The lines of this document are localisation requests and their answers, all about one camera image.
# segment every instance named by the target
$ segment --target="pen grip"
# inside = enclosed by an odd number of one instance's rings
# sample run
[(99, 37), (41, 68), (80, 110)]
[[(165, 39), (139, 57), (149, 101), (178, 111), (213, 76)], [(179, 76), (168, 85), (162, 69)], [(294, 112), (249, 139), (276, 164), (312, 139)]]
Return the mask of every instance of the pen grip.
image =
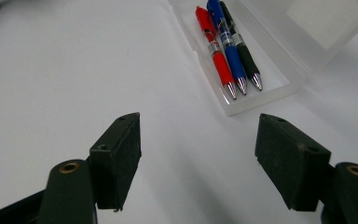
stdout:
[(237, 45), (237, 50), (238, 50), (238, 54), (240, 55), (242, 66), (245, 69), (248, 78), (250, 78), (254, 73), (260, 74), (248, 47), (246, 47), (246, 45), (239, 44)]
[(217, 73), (220, 76), (222, 85), (226, 86), (228, 82), (234, 82), (234, 78), (231, 75), (226, 58), (221, 52), (216, 52), (213, 56), (213, 63), (216, 67)]
[(234, 46), (228, 46), (225, 49), (225, 54), (227, 57), (229, 68), (231, 69), (231, 74), (232, 76), (234, 76), (234, 79), (245, 77), (245, 71), (243, 71), (237, 48)]

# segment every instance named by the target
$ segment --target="metal pen tip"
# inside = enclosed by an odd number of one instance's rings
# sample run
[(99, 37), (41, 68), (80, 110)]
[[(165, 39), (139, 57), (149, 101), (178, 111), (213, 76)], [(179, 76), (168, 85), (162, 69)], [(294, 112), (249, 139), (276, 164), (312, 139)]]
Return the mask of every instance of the metal pen tip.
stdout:
[(260, 74), (254, 73), (254, 74), (252, 75), (251, 80), (252, 80), (252, 83), (255, 85), (255, 87), (256, 87), (258, 90), (260, 90), (260, 91), (263, 90), (263, 83), (261, 82)]
[(226, 90), (231, 94), (232, 99), (237, 99), (237, 91), (235, 89), (235, 85), (233, 82), (228, 82), (228, 84), (225, 86)]
[(240, 88), (242, 94), (246, 95), (246, 79), (245, 77), (240, 77), (237, 79), (237, 86)]

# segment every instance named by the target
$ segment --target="pen clip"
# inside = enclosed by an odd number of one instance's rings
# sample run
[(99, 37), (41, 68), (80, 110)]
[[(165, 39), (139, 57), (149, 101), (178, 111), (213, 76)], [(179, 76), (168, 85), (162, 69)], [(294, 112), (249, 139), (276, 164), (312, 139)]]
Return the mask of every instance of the pen clip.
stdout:
[(222, 8), (223, 14), (225, 15), (228, 29), (231, 30), (235, 25), (234, 19), (232, 19), (231, 14), (229, 13), (228, 8), (223, 1), (220, 1), (220, 7)]
[(206, 4), (206, 8), (208, 8), (208, 12), (209, 12), (209, 15), (211, 17), (211, 21), (213, 23), (213, 27), (215, 30), (218, 30), (219, 27), (217, 26), (217, 21), (216, 21), (216, 17), (214, 16), (214, 13), (213, 13), (213, 8), (211, 7), (211, 4), (209, 4), (209, 1), (208, 3)]
[(203, 32), (210, 31), (213, 36), (216, 36), (216, 30), (214, 29), (214, 25), (208, 11), (205, 8), (197, 7), (196, 16), (199, 20), (201, 30)]
[(212, 17), (214, 28), (216, 31), (219, 30), (220, 21), (225, 18), (219, 0), (208, 0), (206, 7)]

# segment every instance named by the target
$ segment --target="red pen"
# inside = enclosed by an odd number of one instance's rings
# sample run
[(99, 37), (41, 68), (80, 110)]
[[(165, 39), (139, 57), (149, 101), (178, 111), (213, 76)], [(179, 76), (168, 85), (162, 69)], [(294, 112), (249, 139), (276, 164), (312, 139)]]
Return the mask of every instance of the red pen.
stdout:
[(214, 66), (216, 67), (217, 73), (220, 76), (222, 85), (235, 100), (237, 99), (237, 91), (235, 89), (234, 78), (231, 75), (226, 58), (220, 49), (219, 43), (214, 38), (216, 36), (216, 31), (213, 27), (208, 10), (202, 7), (197, 7), (196, 16), (199, 20), (201, 31), (204, 33), (209, 52), (211, 53)]

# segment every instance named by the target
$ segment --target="clear plastic box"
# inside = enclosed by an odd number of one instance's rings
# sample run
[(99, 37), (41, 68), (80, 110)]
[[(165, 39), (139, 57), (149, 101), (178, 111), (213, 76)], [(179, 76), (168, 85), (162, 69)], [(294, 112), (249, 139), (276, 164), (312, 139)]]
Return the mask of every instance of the clear plastic box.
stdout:
[(221, 85), (195, 10), (207, 0), (169, 0), (227, 115), (296, 92), (358, 32), (358, 0), (224, 0), (260, 70), (263, 90), (248, 81), (232, 100)]

